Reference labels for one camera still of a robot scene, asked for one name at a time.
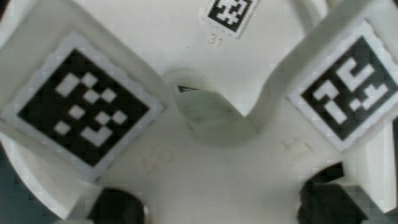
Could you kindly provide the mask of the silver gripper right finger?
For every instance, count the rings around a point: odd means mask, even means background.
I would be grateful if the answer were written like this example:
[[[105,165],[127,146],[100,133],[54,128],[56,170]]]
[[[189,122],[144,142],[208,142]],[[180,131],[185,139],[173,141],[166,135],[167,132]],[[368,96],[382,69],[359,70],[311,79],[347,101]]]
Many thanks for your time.
[[[343,163],[324,168],[301,189],[299,224],[386,224],[384,214],[358,186],[343,186]]]

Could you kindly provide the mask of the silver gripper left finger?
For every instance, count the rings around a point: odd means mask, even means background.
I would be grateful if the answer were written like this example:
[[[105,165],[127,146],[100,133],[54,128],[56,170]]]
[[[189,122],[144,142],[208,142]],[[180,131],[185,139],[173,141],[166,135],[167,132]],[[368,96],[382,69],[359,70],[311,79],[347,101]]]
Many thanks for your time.
[[[104,188],[82,196],[70,218],[93,224],[146,224],[144,203],[116,188]]]

